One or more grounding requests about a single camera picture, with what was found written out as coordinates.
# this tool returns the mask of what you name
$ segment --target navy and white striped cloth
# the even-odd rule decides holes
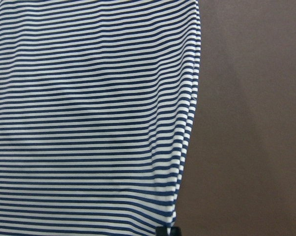
[[[0,236],[172,226],[200,39],[196,0],[0,0]]]

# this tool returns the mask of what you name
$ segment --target black object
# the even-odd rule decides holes
[[[156,236],[168,236],[167,227],[157,227]],[[171,227],[170,236],[182,236],[179,227]]]

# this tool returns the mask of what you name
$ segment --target brown background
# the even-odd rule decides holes
[[[296,0],[200,0],[183,236],[296,236]]]

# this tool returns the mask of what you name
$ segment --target brown surface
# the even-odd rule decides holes
[[[183,236],[296,236],[296,0],[200,0]]]

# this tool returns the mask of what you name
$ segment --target garment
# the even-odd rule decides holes
[[[152,236],[175,221],[196,0],[0,0],[0,236]]]

